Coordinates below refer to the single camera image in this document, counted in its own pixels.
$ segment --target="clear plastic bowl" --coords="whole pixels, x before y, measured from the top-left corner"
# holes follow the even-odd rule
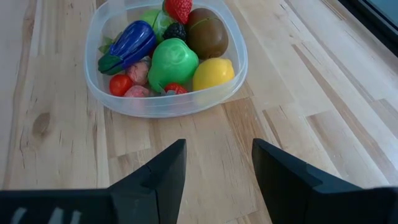
[[[102,44],[103,35],[117,27],[118,21],[123,26],[117,27],[112,35],[123,31],[129,22],[138,20],[147,9],[162,8],[160,0],[125,0],[123,6],[110,5],[105,2],[95,12],[88,31],[85,49],[85,74],[89,89],[95,98],[113,111],[142,118],[168,118],[196,113],[232,96],[243,84],[248,71],[248,53],[246,44],[232,13],[222,0],[194,0],[193,8],[205,7],[215,12],[228,30],[229,46],[222,56],[232,61],[235,77],[228,83],[201,91],[183,95],[159,96],[150,98],[125,98],[109,94],[110,77],[101,74],[97,61],[101,54],[98,47]]]

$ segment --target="wooden table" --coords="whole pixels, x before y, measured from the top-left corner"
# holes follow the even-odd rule
[[[178,138],[179,223],[270,223],[251,142],[263,138],[361,187],[398,184],[398,59],[336,0],[227,0],[245,84],[211,109],[140,119],[104,108],[83,73],[99,0],[0,3],[0,186],[107,187]]]

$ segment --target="pear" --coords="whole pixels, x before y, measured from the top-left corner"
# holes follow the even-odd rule
[[[148,73],[149,84],[158,93],[170,83],[184,85],[192,79],[198,64],[198,56],[184,41],[165,40],[155,49]]]

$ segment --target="red tomato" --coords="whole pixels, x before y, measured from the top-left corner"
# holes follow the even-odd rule
[[[124,96],[132,87],[132,81],[127,75],[115,75],[109,83],[109,91],[114,96]]]
[[[184,93],[188,93],[188,91],[186,89],[184,89],[184,87],[182,87],[180,84],[178,83],[170,83],[166,86],[166,88],[164,88],[165,92],[168,92],[169,90],[173,90],[175,91],[175,94],[184,94]]]

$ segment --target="plastic strawberry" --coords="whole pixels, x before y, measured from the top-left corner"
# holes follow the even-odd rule
[[[186,24],[192,4],[192,0],[165,0],[164,7],[171,18]]]
[[[188,91],[186,89],[184,89],[183,86],[181,86],[178,83],[170,83],[168,84],[165,88],[164,91],[166,93],[168,92],[173,92],[175,95],[179,95],[179,94],[184,94],[184,93],[188,93]]]

